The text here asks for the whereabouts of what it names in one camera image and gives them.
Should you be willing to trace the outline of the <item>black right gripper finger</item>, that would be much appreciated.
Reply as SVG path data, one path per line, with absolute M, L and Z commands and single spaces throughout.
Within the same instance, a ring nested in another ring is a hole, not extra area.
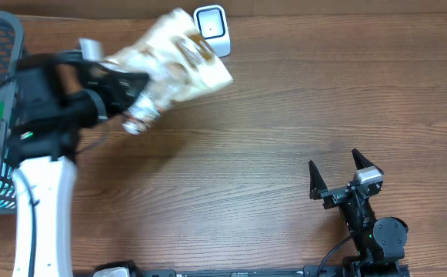
M 309 175 L 310 175 L 310 193 L 309 197 L 313 200 L 321 199 L 321 194 L 327 192 L 327 186 L 317 168 L 315 163 L 309 161 Z
M 358 149 L 352 150 L 355 166 L 358 170 L 374 166 Z

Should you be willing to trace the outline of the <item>cream brown snack pouch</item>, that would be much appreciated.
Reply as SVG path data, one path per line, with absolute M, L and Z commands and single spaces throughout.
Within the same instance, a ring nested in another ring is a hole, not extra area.
M 174 104 L 217 92 L 233 81 L 191 16 L 176 8 L 133 45 L 104 58 L 106 68 L 146 73 L 149 81 L 125 112 L 124 129 L 138 135 Z

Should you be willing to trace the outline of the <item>teal snack packet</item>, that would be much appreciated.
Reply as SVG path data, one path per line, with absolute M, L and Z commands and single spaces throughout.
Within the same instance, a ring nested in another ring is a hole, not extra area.
M 0 214 L 16 213 L 16 191 L 12 173 L 13 168 L 8 164 L 8 153 L 6 152 L 0 173 Z

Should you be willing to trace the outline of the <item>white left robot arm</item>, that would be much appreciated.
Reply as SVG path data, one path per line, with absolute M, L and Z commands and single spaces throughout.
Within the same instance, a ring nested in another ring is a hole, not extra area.
M 80 132 L 123 113 L 148 74 L 111 70 L 81 52 L 32 55 L 7 140 L 17 201 L 15 276 L 71 276 L 71 207 Z

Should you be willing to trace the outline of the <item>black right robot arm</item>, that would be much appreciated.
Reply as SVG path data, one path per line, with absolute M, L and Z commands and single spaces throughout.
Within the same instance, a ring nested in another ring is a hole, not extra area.
M 409 227 L 396 217 L 376 218 L 369 199 L 382 190 L 384 172 L 358 149 L 352 150 L 356 172 L 345 186 L 329 190 L 317 166 L 309 161 L 309 197 L 322 200 L 324 209 L 337 208 L 349 235 L 331 249 L 319 265 L 306 265 L 304 276 L 409 276 L 405 258 Z M 353 241 L 357 254 L 327 266 L 330 257 L 345 243 Z

